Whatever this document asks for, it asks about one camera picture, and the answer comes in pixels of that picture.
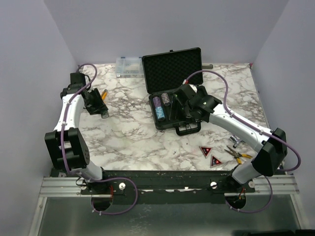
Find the dark metal cylinder rod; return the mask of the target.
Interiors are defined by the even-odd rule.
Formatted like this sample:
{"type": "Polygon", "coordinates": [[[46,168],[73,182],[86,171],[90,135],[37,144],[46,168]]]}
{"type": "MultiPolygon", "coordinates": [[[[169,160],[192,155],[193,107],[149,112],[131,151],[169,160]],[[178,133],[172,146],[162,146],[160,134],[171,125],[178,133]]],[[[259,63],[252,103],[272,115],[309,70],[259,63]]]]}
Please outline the dark metal cylinder rod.
{"type": "Polygon", "coordinates": [[[202,65],[202,68],[203,68],[203,69],[209,69],[209,70],[211,70],[211,69],[214,68],[214,66],[213,66],[212,64],[203,64],[203,65],[202,65]]]}

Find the purple poker chip stack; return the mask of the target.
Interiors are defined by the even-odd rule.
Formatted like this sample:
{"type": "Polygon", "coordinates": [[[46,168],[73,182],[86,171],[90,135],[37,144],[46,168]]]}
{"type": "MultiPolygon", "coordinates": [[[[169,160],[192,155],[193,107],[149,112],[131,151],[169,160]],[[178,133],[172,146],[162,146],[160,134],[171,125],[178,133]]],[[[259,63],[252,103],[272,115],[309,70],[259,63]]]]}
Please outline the purple poker chip stack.
{"type": "Polygon", "coordinates": [[[155,96],[153,98],[153,104],[155,107],[161,107],[162,106],[159,96],[155,96]]]}

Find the light blue poker chip stack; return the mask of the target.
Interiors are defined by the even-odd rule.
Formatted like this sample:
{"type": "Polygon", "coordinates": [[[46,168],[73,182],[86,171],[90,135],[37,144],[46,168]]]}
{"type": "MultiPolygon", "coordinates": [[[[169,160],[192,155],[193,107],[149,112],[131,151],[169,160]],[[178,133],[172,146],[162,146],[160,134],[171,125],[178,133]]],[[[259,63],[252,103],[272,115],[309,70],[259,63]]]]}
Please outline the light blue poker chip stack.
{"type": "Polygon", "coordinates": [[[155,112],[156,112],[156,116],[157,116],[158,121],[164,121],[165,120],[165,114],[164,114],[162,106],[155,107],[155,112]]]}

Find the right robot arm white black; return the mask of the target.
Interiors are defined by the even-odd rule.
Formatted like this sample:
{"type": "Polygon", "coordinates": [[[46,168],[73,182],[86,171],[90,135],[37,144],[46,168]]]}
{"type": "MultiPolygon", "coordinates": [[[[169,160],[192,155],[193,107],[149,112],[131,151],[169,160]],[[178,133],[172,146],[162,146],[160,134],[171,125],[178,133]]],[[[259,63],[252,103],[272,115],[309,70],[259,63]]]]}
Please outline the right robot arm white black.
{"type": "Polygon", "coordinates": [[[244,184],[258,176],[271,177],[287,155],[286,133],[277,128],[274,131],[261,127],[250,120],[233,117],[232,110],[226,110],[223,103],[209,95],[203,86],[181,85],[174,97],[188,118],[217,125],[248,144],[255,152],[253,157],[232,170],[226,181],[227,189],[233,193],[243,189],[244,184]]]}

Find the triangular red black card box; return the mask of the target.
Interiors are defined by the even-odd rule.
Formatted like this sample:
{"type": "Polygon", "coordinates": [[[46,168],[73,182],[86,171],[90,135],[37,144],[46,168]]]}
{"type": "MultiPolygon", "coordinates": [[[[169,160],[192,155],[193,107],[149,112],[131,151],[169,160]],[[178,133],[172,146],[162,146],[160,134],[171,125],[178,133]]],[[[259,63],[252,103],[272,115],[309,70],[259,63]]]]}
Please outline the triangular red black card box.
{"type": "Polygon", "coordinates": [[[199,148],[200,148],[200,150],[201,150],[201,152],[202,152],[202,154],[203,154],[203,156],[204,156],[205,158],[207,158],[207,156],[209,155],[209,153],[210,153],[211,150],[212,150],[211,147],[200,146],[199,148]]]}
{"type": "Polygon", "coordinates": [[[214,155],[211,155],[211,163],[210,163],[210,167],[213,168],[215,166],[221,165],[223,164],[222,161],[220,161],[217,157],[215,157],[214,155]]]}

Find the green blue poker chip stack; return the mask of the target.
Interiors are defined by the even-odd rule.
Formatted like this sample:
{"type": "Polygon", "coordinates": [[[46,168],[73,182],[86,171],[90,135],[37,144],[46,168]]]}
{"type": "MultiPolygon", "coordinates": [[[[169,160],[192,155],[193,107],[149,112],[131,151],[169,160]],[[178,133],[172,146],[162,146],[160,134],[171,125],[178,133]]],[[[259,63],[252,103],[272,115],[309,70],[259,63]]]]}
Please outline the green blue poker chip stack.
{"type": "Polygon", "coordinates": [[[109,117],[108,111],[103,111],[103,112],[101,113],[101,118],[102,118],[102,119],[106,119],[106,118],[108,118],[108,117],[109,117]]]}

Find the clear plastic organizer box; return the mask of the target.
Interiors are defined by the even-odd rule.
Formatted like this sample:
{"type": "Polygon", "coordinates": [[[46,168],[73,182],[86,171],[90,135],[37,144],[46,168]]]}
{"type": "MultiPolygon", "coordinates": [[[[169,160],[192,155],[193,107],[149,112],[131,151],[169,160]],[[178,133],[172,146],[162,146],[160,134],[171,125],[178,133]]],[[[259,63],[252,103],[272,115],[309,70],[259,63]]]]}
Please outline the clear plastic organizer box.
{"type": "Polygon", "coordinates": [[[141,57],[120,57],[115,64],[116,77],[143,76],[143,66],[141,57]]]}

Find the black poker set case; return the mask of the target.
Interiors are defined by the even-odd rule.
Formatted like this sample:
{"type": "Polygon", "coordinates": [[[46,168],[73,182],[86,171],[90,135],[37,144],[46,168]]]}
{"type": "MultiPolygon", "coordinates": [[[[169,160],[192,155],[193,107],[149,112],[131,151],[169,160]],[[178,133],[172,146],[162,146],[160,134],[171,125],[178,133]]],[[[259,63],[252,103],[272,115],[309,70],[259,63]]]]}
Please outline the black poker set case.
{"type": "Polygon", "coordinates": [[[201,49],[191,48],[179,51],[146,55],[142,57],[142,65],[146,89],[149,94],[155,127],[157,130],[174,128],[177,135],[183,136],[197,133],[201,130],[201,122],[186,122],[178,119],[177,110],[172,120],[169,120],[170,106],[163,104],[161,94],[168,93],[170,101],[174,91],[182,85],[184,79],[190,74],[202,69],[201,49]],[[163,111],[164,121],[158,121],[153,98],[159,96],[163,111]]]}

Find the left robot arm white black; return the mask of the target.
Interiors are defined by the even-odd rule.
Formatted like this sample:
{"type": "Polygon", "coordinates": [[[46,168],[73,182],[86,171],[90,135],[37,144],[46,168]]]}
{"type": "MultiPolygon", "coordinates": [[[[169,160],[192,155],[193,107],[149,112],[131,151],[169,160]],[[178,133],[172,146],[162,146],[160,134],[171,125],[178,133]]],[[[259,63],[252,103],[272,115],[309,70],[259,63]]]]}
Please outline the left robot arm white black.
{"type": "Polygon", "coordinates": [[[63,107],[59,121],[52,132],[45,134],[44,140],[56,170],[67,172],[63,160],[65,155],[70,174],[84,179],[78,186],[85,187],[86,192],[104,194],[112,188],[105,179],[104,169],[90,160],[88,146],[79,130],[79,121],[83,110],[102,118],[109,117],[109,113],[98,89],[86,88],[75,94],[87,84],[86,78],[88,76],[83,73],[71,73],[70,84],[61,92],[63,107]]]}

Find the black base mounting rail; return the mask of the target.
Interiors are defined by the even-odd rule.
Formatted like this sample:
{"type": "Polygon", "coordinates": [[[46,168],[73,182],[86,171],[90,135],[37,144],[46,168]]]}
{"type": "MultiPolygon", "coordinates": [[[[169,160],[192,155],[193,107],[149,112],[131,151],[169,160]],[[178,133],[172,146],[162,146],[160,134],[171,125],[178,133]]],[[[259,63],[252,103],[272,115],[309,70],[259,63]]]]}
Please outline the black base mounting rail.
{"type": "Polygon", "coordinates": [[[41,195],[90,198],[99,209],[110,205],[225,204],[243,206],[250,195],[285,193],[290,178],[280,172],[272,177],[232,181],[229,171],[105,171],[105,182],[82,177],[47,177],[41,195]]]}

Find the yellow handled pliers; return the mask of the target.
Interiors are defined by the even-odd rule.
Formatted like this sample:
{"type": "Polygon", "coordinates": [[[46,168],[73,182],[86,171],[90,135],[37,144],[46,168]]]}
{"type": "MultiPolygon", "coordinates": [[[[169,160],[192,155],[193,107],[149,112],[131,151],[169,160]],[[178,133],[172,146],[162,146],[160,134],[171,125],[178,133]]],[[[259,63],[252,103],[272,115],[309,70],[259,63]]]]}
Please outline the yellow handled pliers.
{"type": "Polygon", "coordinates": [[[242,164],[241,157],[247,158],[247,159],[252,159],[251,155],[239,153],[239,152],[235,151],[233,148],[231,148],[229,146],[226,146],[226,147],[227,147],[227,149],[225,149],[225,151],[227,153],[229,153],[230,155],[232,155],[233,158],[236,159],[238,164],[242,164]]]}

